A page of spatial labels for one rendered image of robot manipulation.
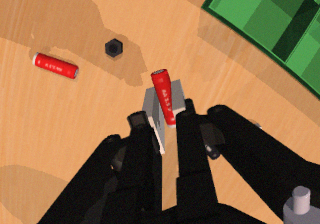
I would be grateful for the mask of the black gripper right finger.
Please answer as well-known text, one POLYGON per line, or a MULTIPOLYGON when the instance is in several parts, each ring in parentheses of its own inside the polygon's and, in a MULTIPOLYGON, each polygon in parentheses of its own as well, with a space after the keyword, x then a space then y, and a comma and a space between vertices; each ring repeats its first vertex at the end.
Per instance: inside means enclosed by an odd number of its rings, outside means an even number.
POLYGON ((283 224, 320 224, 319 164, 226 105, 197 114, 180 79, 171 81, 171 96, 179 170, 176 224, 222 224, 205 145, 215 145, 283 224))

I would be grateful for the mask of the green three-compartment bin rack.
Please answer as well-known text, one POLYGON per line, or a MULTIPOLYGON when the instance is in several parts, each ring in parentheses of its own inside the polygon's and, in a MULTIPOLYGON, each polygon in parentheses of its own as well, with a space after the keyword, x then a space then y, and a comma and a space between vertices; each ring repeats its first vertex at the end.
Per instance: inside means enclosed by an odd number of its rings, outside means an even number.
POLYGON ((314 1, 205 0, 200 8, 261 50, 320 100, 320 0, 314 1))

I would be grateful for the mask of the red battery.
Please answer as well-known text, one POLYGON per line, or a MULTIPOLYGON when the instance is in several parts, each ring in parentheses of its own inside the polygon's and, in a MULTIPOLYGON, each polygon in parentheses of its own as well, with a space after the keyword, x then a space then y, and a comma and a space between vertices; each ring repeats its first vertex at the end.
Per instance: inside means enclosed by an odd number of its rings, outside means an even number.
POLYGON ((79 67, 74 64, 39 52, 34 55, 32 63, 37 67, 60 74, 62 76, 66 76, 71 79, 75 79, 79 69, 79 67))
POLYGON ((151 73, 165 121, 169 128, 176 127, 176 121, 172 112, 171 81, 167 69, 157 70, 151 73))

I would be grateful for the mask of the black hex nut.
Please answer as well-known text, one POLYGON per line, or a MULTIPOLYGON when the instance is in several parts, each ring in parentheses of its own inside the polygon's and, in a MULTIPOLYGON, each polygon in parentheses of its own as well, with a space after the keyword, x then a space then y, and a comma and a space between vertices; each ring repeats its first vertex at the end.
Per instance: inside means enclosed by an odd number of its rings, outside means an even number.
POLYGON ((105 53, 111 57, 116 57, 123 52, 123 43, 117 39, 112 39, 105 43, 105 53))

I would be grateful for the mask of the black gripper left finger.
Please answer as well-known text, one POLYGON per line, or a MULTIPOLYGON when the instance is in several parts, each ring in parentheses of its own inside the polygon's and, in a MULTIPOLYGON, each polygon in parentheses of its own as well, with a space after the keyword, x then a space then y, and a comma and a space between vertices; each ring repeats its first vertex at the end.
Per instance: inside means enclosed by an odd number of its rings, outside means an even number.
POLYGON ((155 87, 127 121, 129 136, 104 138, 37 224, 140 224, 141 211, 162 210, 165 120, 155 87))

